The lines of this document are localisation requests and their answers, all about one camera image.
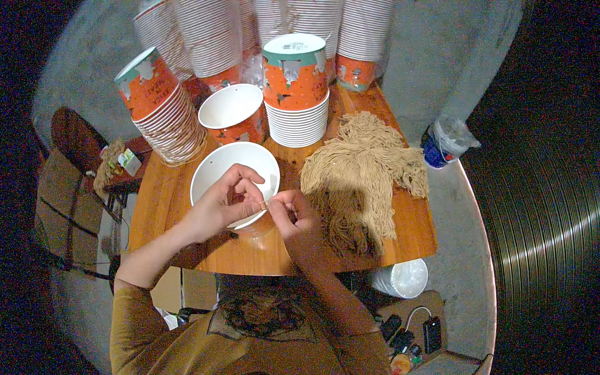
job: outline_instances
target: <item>black charger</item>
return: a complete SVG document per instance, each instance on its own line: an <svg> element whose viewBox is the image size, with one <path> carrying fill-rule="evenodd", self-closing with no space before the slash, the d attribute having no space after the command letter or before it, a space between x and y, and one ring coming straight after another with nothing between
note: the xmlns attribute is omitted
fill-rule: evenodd
<svg viewBox="0 0 600 375"><path fill-rule="evenodd" d="M423 323L423 338L425 339L426 354L431 354L442 348L442 323L439 317L430 316Z"/></svg>

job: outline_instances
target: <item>white cable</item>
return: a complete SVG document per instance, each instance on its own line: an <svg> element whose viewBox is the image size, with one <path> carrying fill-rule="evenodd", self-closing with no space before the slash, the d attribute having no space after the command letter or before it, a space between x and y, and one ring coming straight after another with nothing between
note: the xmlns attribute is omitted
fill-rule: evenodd
<svg viewBox="0 0 600 375"><path fill-rule="evenodd" d="M429 316L431 317L431 311L429 311L429 309L428 309L427 307L425 307L425 306L419 306L419 307L415 307L415 308L413 309L413 311L410 313L410 316L409 316L408 322L406 322L406 328L404 329L405 331L408 331L408 330L409 330L410 319L412 318L413 314L414 314L414 313L415 313L415 312L416 312L418 309L420 309L420 308L424 308L425 310L427 310L427 312L429 313Z"/></svg>

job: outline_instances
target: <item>blue container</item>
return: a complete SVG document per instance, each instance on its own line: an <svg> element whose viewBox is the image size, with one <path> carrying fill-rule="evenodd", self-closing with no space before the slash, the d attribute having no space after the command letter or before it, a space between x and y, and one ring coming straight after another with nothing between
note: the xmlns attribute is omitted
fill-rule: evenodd
<svg viewBox="0 0 600 375"><path fill-rule="evenodd" d="M433 134L429 134L429 132L427 132L427 137L421 144L421 148L423 149L425 161L432 167L441 168L448 163L442 156Z"/></svg>

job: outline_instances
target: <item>white plastic bucket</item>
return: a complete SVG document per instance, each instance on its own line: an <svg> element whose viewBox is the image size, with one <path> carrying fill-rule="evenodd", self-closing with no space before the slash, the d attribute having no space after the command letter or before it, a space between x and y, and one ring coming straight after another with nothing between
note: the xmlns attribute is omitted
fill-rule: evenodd
<svg viewBox="0 0 600 375"><path fill-rule="evenodd" d="M410 299L425 290L427 278L427 265L422 259L415 259L373 271L371 286L391 296Z"/></svg>

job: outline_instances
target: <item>wooden table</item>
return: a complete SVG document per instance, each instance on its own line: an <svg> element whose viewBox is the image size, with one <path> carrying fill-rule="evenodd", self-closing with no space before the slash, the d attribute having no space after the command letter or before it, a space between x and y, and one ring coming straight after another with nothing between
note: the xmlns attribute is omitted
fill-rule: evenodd
<svg viewBox="0 0 600 375"><path fill-rule="evenodd" d="M328 128L323 139L303 148L287 148L268 139L264 147L273 153L281 170L280 191L300 189L299 173L304 159L323 145L323 141L337 135L340 118L345 113L367 110L400 130L381 89L373 85L361 94L338 85L330 88ZM135 251L145 243L160 236L177 223L191 208L190 183L200 162L217 148L216 141L208 136L203 155L184 166L171 168L153 152L146 168L131 222L130 249ZM375 268L435 254L436 233L427 199L413 198L409 192L394 187L392 206L397 240L385 240L382 257L347 256L330 258L329 267L334 272ZM254 239L227 239L198 264L176 260L175 266L203 271L245 275L289 275L294 268L277 228Z"/></svg>
<svg viewBox="0 0 600 375"><path fill-rule="evenodd" d="M152 154L152 148L146 142L144 137L139 136L134 139L130 139L125 142L125 149L130 149L136 157L140 160L141 166L136 172L135 176L131 176L125 170L122 170L120 175L113 175L111 179L104 186L105 192L109 195L107 202L96 194L94 191L94 178L89 176L83 179L83 188L108 212L110 217L116 222L120 223L122 217L114 212L115 201L117 200L121 207L127 205L127 195L130 193L136 193L142 183L142 178L146 172L148 161Z"/></svg>

